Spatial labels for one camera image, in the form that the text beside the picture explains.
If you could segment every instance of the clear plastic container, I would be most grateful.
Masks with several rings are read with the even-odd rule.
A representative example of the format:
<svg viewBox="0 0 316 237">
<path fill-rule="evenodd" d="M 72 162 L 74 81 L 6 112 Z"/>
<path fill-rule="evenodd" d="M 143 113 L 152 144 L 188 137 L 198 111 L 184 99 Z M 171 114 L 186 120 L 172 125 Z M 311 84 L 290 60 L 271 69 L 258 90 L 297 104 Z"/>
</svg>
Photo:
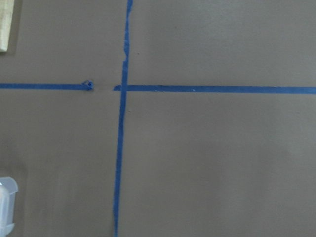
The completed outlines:
<svg viewBox="0 0 316 237">
<path fill-rule="evenodd" d="M 18 185 L 11 177 L 0 178 L 0 237 L 5 237 L 14 227 L 13 213 Z"/>
</svg>

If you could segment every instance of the floor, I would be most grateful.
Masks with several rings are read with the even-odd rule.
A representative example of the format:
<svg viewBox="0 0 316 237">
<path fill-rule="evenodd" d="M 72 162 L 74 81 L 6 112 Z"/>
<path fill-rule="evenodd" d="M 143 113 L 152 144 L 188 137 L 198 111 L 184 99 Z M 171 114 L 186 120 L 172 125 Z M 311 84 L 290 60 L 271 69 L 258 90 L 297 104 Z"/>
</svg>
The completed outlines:
<svg viewBox="0 0 316 237">
<path fill-rule="evenodd" d="M 20 188 L 10 236 L 313 237 L 315 96 L 113 91 L 126 2 L 16 0 L 1 82 L 95 90 L 0 91 L 0 176 Z M 315 10 L 134 0 L 128 84 L 314 87 Z"/>
</svg>

